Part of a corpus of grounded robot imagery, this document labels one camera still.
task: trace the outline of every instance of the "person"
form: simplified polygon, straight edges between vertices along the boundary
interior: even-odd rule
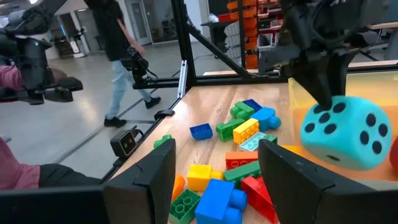
[[[57,83],[67,75],[52,68]],[[0,88],[21,89],[22,75],[15,66],[0,66]],[[60,164],[31,166],[21,164],[14,157],[5,140],[0,137],[0,190],[37,189],[98,185],[100,179],[87,177]]]
[[[105,116],[104,126],[120,128],[126,124],[126,120],[117,117],[120,110],[120,102],[126,92],[126,83],[134,84],[132,74],[122,65],[121,60],[128,58],[127,48],[133,46],[141,55],[144,48],[132,38],[126,30],[123,13],[119,3],[115,0],[85,0],[87,6],[93,10],[93,16],[99,31],[105,42],[105,52],[112,62],[113,67],[113,96],[110,109]],[[138,90],[145,101],[147,109],[159,104],[160,97],[152,97],[145,90]]]

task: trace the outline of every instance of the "yellow lego brick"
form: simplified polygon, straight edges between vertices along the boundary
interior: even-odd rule
[[[234,142],[236,144],[242,144],[248,140],[251,136],[259,132],[260,123],[254,118],[248,119],[245,123],[234,129]]]
[[[188,171],[188,188],[196,192],[204,192],[210,179],[223,180],[222,171],[213,171],[211,165],[191,165]]]
[[[303,149],[300,146],[282,146],[290,152],[296,153],[297,155],[303,157]]]

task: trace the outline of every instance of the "black sneaker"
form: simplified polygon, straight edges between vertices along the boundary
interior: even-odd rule
[[[106,119],[104,121],[104,126],[105,127],[114,127],[114,128],[121,128],[127,123],[126,120],[120,120],[117,117],[114,117],[112,119]]]
[[[151,109],[155,105],[158,105],[160,101],[161,101],[161,98],[159,96],[158,97],[151,97],[150,98],[150,102],[146,102],[145,101],[145,106],[147,107],[147,109]]]

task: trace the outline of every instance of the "red lego brick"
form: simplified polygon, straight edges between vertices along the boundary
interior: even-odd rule
[[[225,154],[226,170],[249,164],[259,160],[258,152],[227,152]]]
[[[390,163],[395,172],[398,173],[398,137],[391,146]]]
[[[242,180],[241,188],[248,195],[249,204],[271,223],[279,222],[268,190],[262,177],[246,177]]]

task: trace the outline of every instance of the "gray floor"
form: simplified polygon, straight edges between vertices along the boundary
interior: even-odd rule
[[[192,45],[197,75],[230,70],[201,44]],[[181,56],[178,44],[146,46],[145,58],[159,77],[179,75]],[[382,59],[381,54],[373,55]],[[355,62],[370,59],[359,55]],[[72,103],[46,102],[41,106],[27,103],[0,104],[0,134],[13,138],[13,153],[23,163],[59,162],[86,175],[102,177],[116,160],[109,140],[116,129],[103,127],[112,92],[111,63],[102,53],[85,58],[52,60],[49,64],[79,78],[85,89],[74,93]],[[138,92],[129,88],[121,104],[121,117],[129,120],[125,129],[138,125],[146,131],[153,115],[168,108],[177,99],[176,88],[149,90],[162,97],[161,104],[146,110]]]

